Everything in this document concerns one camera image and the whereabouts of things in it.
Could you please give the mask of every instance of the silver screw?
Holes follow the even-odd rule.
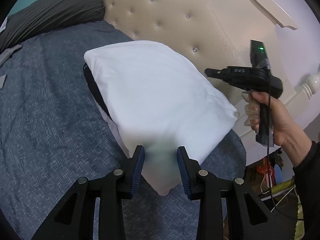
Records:
[[[116,175],[116,176],[120,176],[122,173],[123,173],[123,171],[120,170],[120,169],[115,170],[115,171],[113,172],[113,174]]]
[[[85,178],[85,177],[81,177],[81,178],[78,179],[78,183],[79,184],[84,184],[86,182],[87,182],[87,178]]]
[[[244,180],[243,180],[243,179],[241,179],[241,178],[235,178],[235,182],[236,182],[236,184],[241,185],[241,184],[243,184],[243,183],[244,183]]]
[[[199,175],[200,176],[207,176],[208,172],[206,170],[199,170]]]

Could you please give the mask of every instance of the bed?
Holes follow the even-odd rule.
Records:
[[[307,109],[317,91],[318,76],[315,73],[304,84],[291,85],[275,28],[276,24],[292,30],[299,26],[273,0],[234,1],[104,0],[104,21],[54,30],[22,43],[22,49],[0,69],[0,76],[8,75],[0,90],[0,173],[4,178],[0,208],[21,239],[31,239],[78,177],[102,177],[125,158],[83,76],[83,55],[89,49],[132,40],[158,41],[203,73],[208,67],[250,66],[249,41],[261,40],[273,75],[284,83],[281,100],[294,118]],[[249,151],[256,142],[254,132],[244,126],[242,91],[217,80],[210,82],[240,117],[202,167],[220,178],[242,177],[246,163],[265,153]],[[126,237],[193,239],[198,208],[199,203],[187,200],[182,185],[163,197],[142,179],[133,202],[123,203]]]

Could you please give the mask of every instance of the person's right hand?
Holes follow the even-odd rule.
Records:
[[[269,95],[265,92],[252,92],[251,94],[248,94],[247,98],[244,97],[244,99],[249,103],[245,107],[246,114],[248,115],[245,125],[251,126],[254,131],[257,131],[260,122],[259,103],[268,105]],[[274,141],[276,145],[281,146],[286,141],[295,122],[279,99],[271,97],[270,109],[274,123]]]

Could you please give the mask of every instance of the person's arm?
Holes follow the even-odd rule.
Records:
[[[268,104],[269,95],[253,92],[252,97]],[[253,130],[259,129],[259,104],[250,96],[245,98],[249,105],[246,121]],[[274,122],[275,143],[281,146],[291,160],[295,172],[295,184],[301,200],[306,236],[320,237],[320,146],[312,142],[302,128],[294,122],[285,106],[278,99],[270,99]]]

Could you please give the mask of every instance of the ribbed blue pad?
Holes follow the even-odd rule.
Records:
[[[144,163],[144,147],[141,147],[141,150],[139,152],[139,156],[136,162],[136,166],[134,167],[134,171],[131,177],[131,193],[132,195],[136,194],[139,187],[140,177],[141,177],[141,171]]]
[[[177,149],[177,161],[178,161],[184,193],[187,195],[188,198],[190,198],[191,197],[190,179],[189,179],[187,168],[184,163],[180,148]]]

